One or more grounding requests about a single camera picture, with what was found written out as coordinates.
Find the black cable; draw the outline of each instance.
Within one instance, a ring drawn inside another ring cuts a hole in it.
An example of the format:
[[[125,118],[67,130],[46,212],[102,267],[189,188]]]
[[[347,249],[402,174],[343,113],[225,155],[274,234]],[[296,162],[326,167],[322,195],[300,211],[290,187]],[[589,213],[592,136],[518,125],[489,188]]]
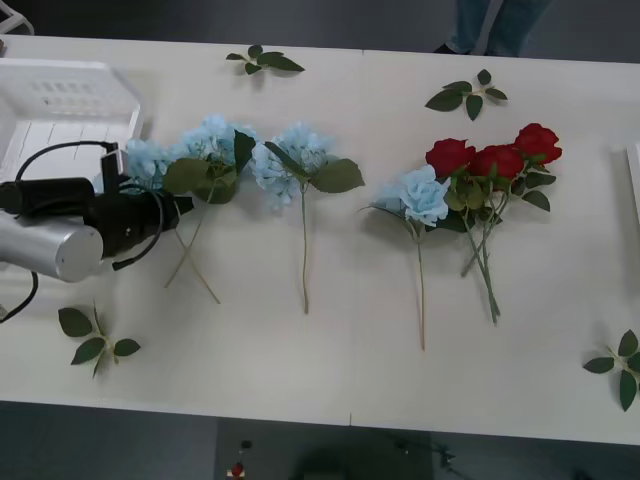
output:
[[[38,291],[38,285],[40,283],[38,280],[38,274],[36,272],[31,272],[31,280],[33,284],[31,286],[31,292],[29,293],[29,296],[24,299],[24,302],[22,302],[16,308],[11,310],[9,313],[7,313],[4,316],[4,318],[0,318],[0,324],[6,322],[10,318],[15,317],[17,314],[19,314],[22,310],[24,310],[27,307],[27,305],[31,303],[31,301],[33,300],[33,297],[36,296],[36,292]]]
[[[39,152],[36,152],[33,155],[31,155],[29,158],[27,158],[27,161],[24,162],[20,167],[20,169],[18,170],[15,181],[19,182],[20,180],[22,180],[22,176],[24,175],[24,172],[29,167],[29,165],[31,165],[33,162],[35,162],[39,157],[41,157],[45,153],[49,153],[53,150],[58,150],[59,148],[79,147],[81,145],[98,145],[106,150],[109,147],[111,147],[111,145],[113,144],[109,142],[99,142],[96,140],[78,140],[77,142],[59,143],[57,145],[51,145],[50,147],[43,148]]]
[[[31,165],[33,162],[35,162],[39,157],[41,157],[45,153],[49,153],[52,150],[58,150],[59,148],[79,147],[80,145],[98,145],[100,147],[103,147],[106,150],[109,147],[111,147],[112,144],[109,143],[109,142],[98,142],[98,141],[95,141],[95,140],[79,140],[77,142],[59,143],[57,145],[51,145],[50,147],[43,148],[39,152],[36,152],[33,155],[31,155],[29,158],[27,158],[27,161],[24,162],[22,164],[22,166],[20,167],[20,169],[18,170],[18,173],[16,174],[15,181],[16,182],[21,181],[22,180],[22,176],[24,175],[24,172],[27,170],[29,165]],[[31,272],[31,280],[32,280],[33,283],[31,285],[31,292],[29,292],[29,295],[27,296],[27,298],[25,298],[24,301],[20,305],[18,305],[16,308],[14,308],[9,313],[7,313],[4,316],[4,318],[1,318],[0,319],[0,324],[6,322],[10,318],[15,317],[17,314],[22,312],[22,310],[27,308],[27,306],[34,299],[34,297],[36,296],[36,293],[38,292],[38,286],[40,285],[40,281],[38,279],[38,274],[36,272]]]
[[[142,257],[144,257],[147,253],[149,253],[151,249],[155,247],[156,243],[158,243],[158,240],[160,239],[160,235],[162,235],[162,230],[164,226],[164,207],[162,206],[162,200],[160,199],[160,195],[158,195],[156,192],[154,192],[150,188],[144,187],[142,185],[120,185],[118,187],[118,191],[120,192],[122,190],[129,190],[131,188],[137,188],[139,190],[142,190],[144,192],[151,194],[151,196],[156,202],[156,205],[158,205],[160,220],[158,221],[158,229],[156,230],[156,233],[153,235],[153,239],[151,239],[151,243],[149,243],[149,245],[147,245],[147,247],[135,257],[131,257],[128,260],[122,260],[121,262],[114,262],[113,269],[116,272],[118,270],[122,270],[123,268],[128,267],[129,265],[137,262]]]

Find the flower stem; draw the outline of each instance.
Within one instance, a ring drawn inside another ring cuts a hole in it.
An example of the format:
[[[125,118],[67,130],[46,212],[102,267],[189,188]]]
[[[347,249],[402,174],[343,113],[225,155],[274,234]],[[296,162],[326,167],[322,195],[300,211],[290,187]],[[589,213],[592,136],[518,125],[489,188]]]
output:
[[[479,251],[479,247],[476,245],[476,241],[471,234],[471,229],[469,228],[469,223],[467,222],[468,212],[462,216],[462,221],[464,222],[465,230],[467,231],[467,237],[469,238],[469,242],[471,243],[471,248],[474,252]],[[496,302],[495,297],[493,296],[493,289],[491,288],[491,280],[488,277],[487,267],[482,264],[480,257],[474,257],[478,262],[478,267],[480,268],[480,272],[482,273],[482,278],[484,279],[484,283],[487,287],[487,293],[489,295],[489,307],[491,308],[491,318],[494,320],[494,323],[497,321],[497,317],[500,315],[500,309],[498,308],[498,302]]]
[[[483,229],[482,229],[482,258],[484,260],[484,271],[485,271],[485,283],[487,284],[487,292],[489,293],[489,301],[493,301],[495,309],[492,308],[491,309],[491,318],[493,319],[493,324],[497,325],[498,324],[498,315],[500,314],[500,311],[498,309],[498,304],[495,301],[495,296],[493,295],[493,285],[491,284],[491,273],[489,270],[489,252],[487,251],[487,237],[488,237],[488,233],[487,233],[488,229],[486,224],[484,225]]]
[[[478,249],[473,252],[473,256],[469,259],[467,264],[464,266],[464,268],[460,272],[460,276],[462,278],[467,276],[467,274],[469,273],[469,270],[471,270],[471,267],[473,267],[473,263],[478,259],[480,255],[480,249],[484,248],[484,245],[486,241],[489,239],[491,232],[493,232],[493,228],[497,225],[498,220],[500,219],[500,215],[502,215],[502,212],[504,212],[504,209],[506,208],[508,201],[509,201],[509,194],[505,193],[502,196],[500,203],[498,204],[498,208],[497,209],[495,207],[492,208],[492,214],[491,214],[491,217],[489,218],[490,226],[489,226],[489,231],[487,232],[487,236],[486,238],[483,237],[482,242],[480,243],[480,245],[478,245]]]
[[[422,248],[420,242],[416,242],[418,245],[418,263],[420,264],[420,294],[422,298],[422,304],[420,308],[421,319],[420,319],[420,346],[422,347],[422,351],[424,352],[425,348],[425,329],[424,329],[424,273],[422,271]]]
[[[302,261],[302,293],[304,295],[304,313],[309,313],[309,295],[307,294],[307,212],[304,202],[306,186],[300,185],[302,196],[302,231],[304,234],[304,259]]]
[[[180,234],[178,234],[177,231],[175,231],[176,233],[176,237],[178,237],[178,241],[180,242],[180,245],[182,245],[182,247],[186,250],[187,246],[184,244],[184,241],[182,240],[182,237],[180,236]],[[189,263],[191,263],[191,268],[193,268],[193,271],[195,272],[195,274],[198,276],[198,278],[200,279],[200,281],[202,282],[202,284],[204,285],[204,287],[209,291],[209,293],[211,294],[211,296],[213,297],[213,299],[216,301],[216,303],[218,305],[220,305],[220,300],[218,299],[218,297],[216,296],[215,293],[213,293],[213,290],[211,290],[211,287],[209,286],[209,284],[207,283],[207,281],[204,279],[204,277],[202,276],[202,274],[200,273],[200,270],[198,270],[198,267],[196,265],[196,262],[193,261],[193,257],[191,256],[191,254],[188,255],[189,257]]]
[[[211,190],[209,191],[209,198],[207,199],[207,205],[209,204],[209,202],[211,201],[211,197],[213,197],[213,190],[214,187],[211,187]],[[178,262],[178,265],[176,266],[176,268],[174,269],[173,273],[171,274],[171,277],[169,277],[169,280],[167,281],[167,283],[165,284],[164,288],[169,288],[169,285],[171,285],[171,282],[173,282],[173,280],[176,278],[176,275],[178,274],[178,271],[180,271],[180,267],[182,267],[182,264],[184,263],[184,261],[189,258],[189,261],[191,263],[191,266],[193,267],[193,270],[196,272],[196,275],[200,278],[200,280],[202,281],[202,283],[204,283],[205,288],[209,291],[209,293],[211,294],[211,296],[213,297],[213,299],[216,301],[216,303],[218,305],[220,305],[220,300],[218,299],[218,297],[216,297],[216,295],[213,293],[213,291],[211,290],[211,288],[209,287],[209,285],[207,284],[207,282],[205,281],[204,277],[202,276],[202,274],[200,273],[200,271],[198,270],[198,268],[196,267],[195,262],[193,261],[193,258],[191,257],[191,249],[193,248],[193,244],[196,241],[196,238],[198,236],[198,233],[200,232],[200,228],[202,227],[202,223],[204,221],[204,217],[206,215],[206,210],[202,213],[202,216],[200,217],[200,220],[198,221],[198,225],[196,226],[196,231],[193,234],[193,237],[191,238],[191,242],[189,243],[189,246],[185,246],[184,242],[182,241],[182,238],[180,238],[180,235],[178,235],[178,232],[176,232],[176,235],[178,237],[178,240],[180,241],[180,244],[182,245],[182,247],[184,248],[184,254],[182,255],[182,258],[180,259],[180,261]]]

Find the blue hydrangea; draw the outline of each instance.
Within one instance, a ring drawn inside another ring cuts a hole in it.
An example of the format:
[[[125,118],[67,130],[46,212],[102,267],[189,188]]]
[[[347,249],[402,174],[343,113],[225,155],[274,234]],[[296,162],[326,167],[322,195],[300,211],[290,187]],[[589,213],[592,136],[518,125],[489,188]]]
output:
[[[436,222],[447,218],[449,213],[444,196],[450,183],[451,179],[439,183],[433,167],[426,165],[385,185],[374,205],[403,215],[407,220],[435,227]]]
[[[128,176],[131,178],[127,183],[152,190],[162,188],[162,177],[169,165],[178,158],[171,148],[164,148],[151,140],[137,139],[127,143],[127,155]],[[96,192],[103,191],[102,174],[95,177],[93,184]]]
[[[235,130],[258,138],[258,134],[249,126],[227,123],[221,115],[210,115],[200,127],[184,133],[180,141],[169,148],[152,140],[129,140],[127,153],[131,180],[127,183],[160,190],[169,165],[183,157],[205,159],[213,154],[214,159],[226,165],[235,165]],[[103,191],[102,174],[94,179],[93,184],[96,192]]]
[[[298,122],[289,127],[272,142],[309,174],[338,159],[328,153],[333,140],[312,132],[304,123]],[[251,170],[260,188],[269,194],[270,205],[276,209],[290,205],[293,196],[300,192],[298,180],[282,167],[278,157],[264,144],[254,148],[253,158]]]
[[[258,134],[251,127],[227,123],[222,115],[210,115],[198,128],[182,135],[174,146],[173,153],[178,158],[206,159],[211,155],[213,160],[219,160],[225,165],[235,165],[235,130],[258,139]]]

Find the white table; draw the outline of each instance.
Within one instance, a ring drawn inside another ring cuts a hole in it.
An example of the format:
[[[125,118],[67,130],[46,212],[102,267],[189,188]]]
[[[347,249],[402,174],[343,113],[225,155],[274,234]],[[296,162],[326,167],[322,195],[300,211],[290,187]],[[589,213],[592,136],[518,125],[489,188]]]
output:
[[[147,100],[150,137],[170,143],[208,113],[265,139],[300,119],[336,138],[367,187],[310,199],[311,314],[302,313],[298,208],[274,217],[247,181],[209,210],[194,255],[213,303],[165,236],[144,262],[80,285],[47,282],[0,329],[0,399],[216,416],[640,444],[640,404],[623,413],[607,376],[581,368],[598,345],[640,334],[638,224],[624,147],[640,137],[640,66],[285,48],[293,78],[235,74],[242,47],[3,37],[7,55],[105,61]],[[482,68],[510,97],[475,123],[424,108]],[[540,122],[561,138],[552,213],[514,205],[491,244],[502,309],[459,277],[464,239],[425,246],[427,348],[418,341],[416,253],[384,218],[357,214],[379,186],[422,164],[436,140],[483,147]],[[180,226],[188,236],[197,214]],[[9,285],[0,292],[28,289]],[[57,308],[96,297],[115,338],[143,349],[91,381]]]

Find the green leaf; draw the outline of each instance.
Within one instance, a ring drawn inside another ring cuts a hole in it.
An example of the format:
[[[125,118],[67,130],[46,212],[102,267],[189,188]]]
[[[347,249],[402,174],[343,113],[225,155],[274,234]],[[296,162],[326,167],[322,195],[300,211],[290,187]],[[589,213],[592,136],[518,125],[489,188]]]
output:
[[[268,65],[286,72],[304,72],[304,68],[278,52],[263,53],[258,57],[257,62],[258,65]]]
[[[228,184],[219,178],[214,180],[205,178],[193,190],[193,194],[209,205],[224,205],[229,203],[236,194],[236,185],[235,182]]]
[[[259,72],[260,70],[262,70],[262,67],[258,65],[254,65],[253,63],[244,64],[244,71],[247,72],[247,75],[253,75],[256,72]]]
[[[469,95],[467,97],[467,115],[469,115],[471,121],[478,118],[480,110],[482,110],[482,103],[482,97],[478,95]]]
[[[607,373],[613,368],[614,362],[611,357],[600,357],[589,360],[584,364],[584,369],[591,373]]]
[[[262,47],[260,45],[252,45],[249,47],[249,56],[251,58],[258,58],[258,55],[262,53]]]
[[[309,179],[309,174],[304,171],[304,169],[298,165],[298,163],[291,158],[284,150],[282,150],[279,146],[277,146],[273,142],[264,142],[264,146],[267,147],[273,154],[280,159],[282,166],[289,171],[289,173],[293,174],[298,178],[298,180],[302,180],[306,182]]]
[[[630,357],[638,350],[638,337],[631,330],[628,330],[622,336],[620,345],[618,346],[618,355],[621,357]]]
[[[282,53],[280,52],[266,52],[258,56],[256,59],[256,63],[262,66],[268,66],[269,62],[275,57],[281,57]]]
[[[516,181],[511,184],[511,193],[518,196],[524,193],[524,177],[518,177]]]
[[[209,162],[199,158],[179,158],[167,168],[163,186],[174,195],[190,192],[206,177],[210,166]]]
[[[58,310],[58,320],[62,331],[67,337],[78,338],[93,332],[91,320],[75,308],[62,308]]]
[[[71,360],[71,365],[80,365],[81,363],[88,362],[89,360],[93,360],[104,348],[105,342],[104,338],[101,337],[93,337],[84,342],[82,345],[78,347],[76,350],[76,354]]]
[[[100,365],[102,363],[102,359],[104,358],[104,356],[106,355],[106,351],[103,350],[102,353],[100,354],[100,356],[98,357],[98,361],[96,362],[96,364],[93,366],[93,377],[92,378],[96,378],[96,373],[98,373],[98,369],[100,368]]]
[[[629,360],[627,360],[627,365],[634,372],[640,373],[640,353],[634,354]]]
[[[458,90],[463,93],[469,93],[471,92],[471,90],[473,90],[469,82],[453,82],[453,83],[450,83],[449,85],[445,85],[442,88],[445,88],[448,90]]]
[[[478,74],[478,81],[480,85],[488,85],[491,82],[491,74],[486,70],[481,70]]]
[[[373,208],[374,210],[378,210],[379,212],[384,212],[388,215],[393,215],[395,218],[397,218],[402,222],[402,226],[405,228],[405,230],[407,230],[407,232],[409,232],[409,235],[411,235],[411,238],[414,237],[415,232],[413,230],[413,226],[409,222],[407,222],[407,220],[399,213],[392,212],[391,210],[387,210],[386,208],[378,207],[377,205],[369,205],[367,207],[361,208],[360,210],[366,210],[367,208]]]
[[[462,104],[462,92],[459,90],[443,90],[433,96],[425,107],[438,112],[450,112]]]
[[[629,407],[636,399],[637,392],[636,379],[629,372],[623,370],[620,374],[620,405],[622,405],[622,409],[625,412],[629,410]]]
[[[527,192],[522,196],[522,199],[525,202],[529,202],[531,205],[535,205],[536,207],[541,208],[542,210],[545,210],[547,212],[551,211],[551,204],[549,203],[549,199],[542,192],[539,192],[537,190]]]
[[[553,175],[544,175],[542,173],[530,172],[527,175],[526,185],[527,188],[536,188],[542,185],[551,185],[556,181],[556,177]]]
[[[498,100],[508,100],[507,96],[497,88],[487,88],[484,93]]]
[[[342,193],[364,186],[358,165],[343,158],[327,163],[311,177],[309,183],[324,193]]]
[[[477,210],[478,208],[484,205],[484,193],[482,193],[482,188],[476,182],[473,183],[473,187],[471,187],[471,192],[467,196],[467,206],[471,210]]]
[[[236,159],[236,172],[238,175],[242,173],[244,167],[251,160],[253,154],[253,148],[256,146],[256,141],[249,135],[235,131],[235,137],[233,139],[233,152]]]
[[[116,343],[113,347],[113,354],[118,357],[128,357],[140,350],[140,345],[135,340],[125,338]]]
[[[449,206],[449,208],[454,212],[460,212],[464,210],[466,207],[465,203],[462,200],[460,200],[458,195],[456,195],[456,193],[452,192],[451,190],[448,190],[447,193],[445,193],[444,201]]]
[[[467,223],[469,223],[469,228],[473,228],[473,225],[475,225],[475,220],[473,219],[473,217],[471,217],[469,220],[467,220]],[[454,211],[449,212],[449,215],[447,215],[447,218],[445,218],[444,220],[438,220],[436,222],[435,229],[438,229],[438,228],[442,228],[444,230],[451,230],[452,232],[457,232],[457,233],[464,233],[467,231],[467,229],[464,226],[464,220],[462,220],[462,215]]]

